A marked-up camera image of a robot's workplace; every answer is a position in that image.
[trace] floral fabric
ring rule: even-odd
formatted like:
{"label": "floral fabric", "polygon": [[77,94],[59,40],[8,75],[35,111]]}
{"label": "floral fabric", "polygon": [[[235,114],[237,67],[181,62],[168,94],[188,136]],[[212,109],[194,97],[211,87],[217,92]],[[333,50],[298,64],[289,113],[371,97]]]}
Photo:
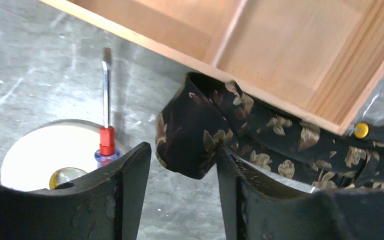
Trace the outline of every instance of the floral fabric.
{"label": "floral fabric", "polygon": [[341,137],[201,73],[188,73],[156,121],[156,156],[201,179],[220,145],[261,168],[319,188],[383,188],[384,144]]}

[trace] white tape roll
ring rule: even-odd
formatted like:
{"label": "white tape roll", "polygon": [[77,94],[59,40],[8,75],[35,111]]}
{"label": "white tape roll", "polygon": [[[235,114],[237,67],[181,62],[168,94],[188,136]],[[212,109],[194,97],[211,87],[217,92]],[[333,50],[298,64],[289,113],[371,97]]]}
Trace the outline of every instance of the white tape roll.
{"label": "white tape roll", "polygon": [[[99,144],[99,128],[85,123],[60,122],[32,131],[6,154],[1,184],[28,192],[49,189],[51,176],[63,168],[90,173],[97,169],[94,154]],[[115,145],[122,147],[117,140]]]}

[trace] button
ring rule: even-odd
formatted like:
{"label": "button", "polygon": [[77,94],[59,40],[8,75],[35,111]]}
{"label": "button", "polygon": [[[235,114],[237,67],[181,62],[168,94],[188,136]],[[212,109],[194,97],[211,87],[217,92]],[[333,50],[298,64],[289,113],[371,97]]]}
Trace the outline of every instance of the button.
{"label": "button", "polygon": [[358,139],[364,139],[369,134],[369,125],[365,122],[359,122],[354,127],[354,136]]}

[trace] wooden cabinet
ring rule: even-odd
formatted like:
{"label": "wooden cabinet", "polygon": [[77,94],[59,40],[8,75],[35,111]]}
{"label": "wooden cabinet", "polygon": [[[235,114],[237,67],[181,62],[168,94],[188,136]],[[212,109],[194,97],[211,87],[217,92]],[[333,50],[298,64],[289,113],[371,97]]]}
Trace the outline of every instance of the wooden cabinet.
{"label": "wooden cabinet", "polygon": [[41,0],[342,134],[384,75],[384,0]]}

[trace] concrete floor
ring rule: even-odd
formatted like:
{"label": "concrete floor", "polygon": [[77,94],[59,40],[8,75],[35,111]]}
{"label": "concrete floor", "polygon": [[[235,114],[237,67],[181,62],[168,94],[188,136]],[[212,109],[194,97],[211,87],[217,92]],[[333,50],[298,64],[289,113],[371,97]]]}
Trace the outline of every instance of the concrete floor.
{"label": "concrete floor", "polygon": [[[102,122],[103,47],[114,58],[112,125],[128,148],[153,144],[155,117],[189,68],[37,0],[0,0],[0,169],[8,149],[40,126]],[[384,78],[357,119],[384,124]],[[137,239],[225,239],[215,168],[193,180],[153,156]]]}

